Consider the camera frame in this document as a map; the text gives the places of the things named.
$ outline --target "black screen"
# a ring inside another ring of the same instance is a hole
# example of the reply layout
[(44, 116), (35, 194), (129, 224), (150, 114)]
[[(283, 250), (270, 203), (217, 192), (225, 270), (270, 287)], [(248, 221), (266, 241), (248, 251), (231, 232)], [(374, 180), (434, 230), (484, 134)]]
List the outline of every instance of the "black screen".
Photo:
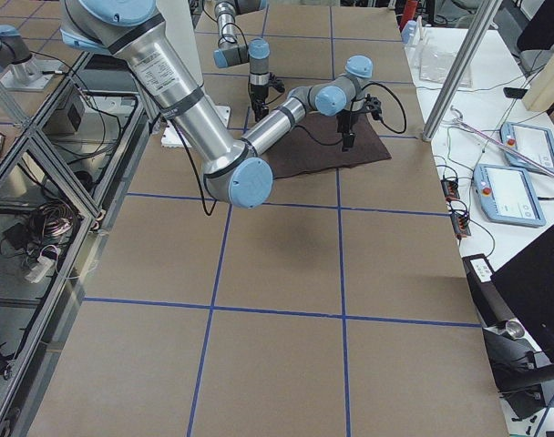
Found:
[(492, 281), (554, 362), (554, 225), (494, 273)]

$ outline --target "blue cable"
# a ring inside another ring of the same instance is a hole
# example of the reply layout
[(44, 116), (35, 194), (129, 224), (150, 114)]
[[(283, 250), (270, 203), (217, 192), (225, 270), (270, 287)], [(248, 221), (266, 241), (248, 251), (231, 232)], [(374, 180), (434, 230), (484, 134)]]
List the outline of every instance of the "blue cable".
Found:
[(552, 404), (554, 403), (554, 395), (550, 399), (549, 405), (547, 405), (547, 409), (544, 411), (544, 414), (542, 414), (542, 419), (540, 419), (539, 427), (534, 432), (534, 437), (539, 436), (540, 428), (542, 428), (542, 425), (544, 424), (544, 421), (546, 420), (547, 416), (549, 415), (550, 408), (552, 407)]

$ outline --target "black mat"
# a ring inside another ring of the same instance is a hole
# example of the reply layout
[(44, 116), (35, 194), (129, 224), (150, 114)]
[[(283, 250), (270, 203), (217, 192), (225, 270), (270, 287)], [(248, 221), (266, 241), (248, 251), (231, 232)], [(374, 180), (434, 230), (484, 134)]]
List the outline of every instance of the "black mat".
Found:
[[(336, 132), (336, 117), (310, 114), (300, 123), (314, 137), (326, 144), (341, 138)], [(343, 152), (342, 143), (336, 146), (322, 146), (313, 141), (307, 132), (295, 128), (281, 138), (263, 156), (271, 165), (275, 178), (289, 178), (302, 173), (314, 173), (327, 168), (348, 168), (360, 164), (390, 159), (390, 153), (376, 135), (366, 115), (361, 115), (354, 124), (356, 134), (354, 147)]]

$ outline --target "red object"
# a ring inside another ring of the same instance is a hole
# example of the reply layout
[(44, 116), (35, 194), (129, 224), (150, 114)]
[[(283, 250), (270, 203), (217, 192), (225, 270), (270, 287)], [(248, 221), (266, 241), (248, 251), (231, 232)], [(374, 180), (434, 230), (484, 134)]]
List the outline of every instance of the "red object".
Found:
[(415, 18), (416, 8), (419, 6), (418, 0), (407, 0), (405, 5), (405, 10), (403, 11), (403, 18), (401, 19), (401, 24), (398, 29), (402, 32), (410, 20)]

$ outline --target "white desk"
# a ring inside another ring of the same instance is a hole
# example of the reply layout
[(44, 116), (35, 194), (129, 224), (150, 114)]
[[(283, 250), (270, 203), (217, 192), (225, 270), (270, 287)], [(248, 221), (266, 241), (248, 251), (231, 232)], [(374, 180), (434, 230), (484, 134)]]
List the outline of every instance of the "white desk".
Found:
[[(446, 51), (456, 52), (460, 47), (466, 31), (464, 29), (437, 29), (427, 28), (430, 40), (429, 44), (440, 46)], [(437, 90), (428, 90), (420, 88), (425, 86), (429, 88), (440, 88), (439, 84), (423, 81), (419, 79), (418, 68), (411, 68), (413, 80), (417, 86), (417, 96), (421, 105), (423, 117), (426, 120), (433, 107), (436, 98), (439, 94)], [(457, 92), (453, 100), (453, 106), (461, 111), (464, 115), (464, 120), (472, 127), (478, 129), (496, 129), (499, 126), (500, 119), (506, 113), (512, 100), (505, 98), (502, 91), (504, 86), (498, 86), (488, 91), (463, 92), (463, 90), (491, 88), (497, 84), (503, 84), (511, 79), (518, 78), (506, 86), (522, 87), (525, 84), (525, 79), (522, 76), (518, 65), (504, 44), (504, 41), (495, 30), (487, 32), (484, 41), (477, 50), (476, 56), (471, 63), (472, 88), (463, 88)], [(518, 101), (514, 105), (508, 121), (522, 121), (526, 118), (536, 115), (535, 112), (527, 111), (522, 103)], [(446, 114), (445, 120), (453, 118), (451, 114)], [(554, 132), (554, 125), (550, 118), (546, 115), (539, 115), (531, 119), (527, 124), (548, 127)], [(485, 154), (481, 154), (486, 141), (481, 138), (462, 132), (458, 129), (451, 129), (451, 154), (450, 157), (455, 161), (473, 168), (481, 157), (482, 163), (507, 165), (506, 160), (496, 149), (495, 146), (488, 145)], [(432, 141), (433, 152), (436, 156), (447, 158), (447, 128), (441, 127), (437, 131)], [(444, 164), (442, 158), (436, 158), (438, 165)], [(447, 164), (453, 167), (461, 178), (468, 178), (471, 172), (456, 164), (453, 161), (447, 160)], [(439, 175), (443, 174), (443, 168), (438, 168)], [(554, 197), (554, 179), (535, 175), (531, 173), (531, 179), (535, 190), (540, 197)], [(496, 240), (496, 248), (494, 253), (489, 258), (494, 269), (499, 269), (509, 259), (524, 249), (532, 240), (540, 235), (545, 229), (554, 223), (554, 201), (540, 202), (547, 225), (542, 228), (525, 228), (520, 226), (510, 226), (492, 223), (486, 220), (486, 216), (478, 205), (477, 195), (471, 193), (470, 201), (470, 179), (462, 179), (459, 181), (459, 191), (463, 201), (470, 206), (471, 218), (484, 227), (486, 227)], [(489, 253), (491, 251), (492, 242), (487, 233), (480, 229), (475, 224), (471, 224), (472, 237), (463, 239), (460, 246), (460, 254), (462, 257), (476, 253)], [(524, 435), (528, 425), (528, 421), (517, 423), (512, 422), (510, 417), (513, 417), (513, 412), (506, 402), (502, 402), (502, 408), (507, 416), (508, 429), (510, 433)], [(539, 436), (544, 436), (546, 430), (554, 430), (554, 409), (551, 410), (545, 425), (540, 431)]]

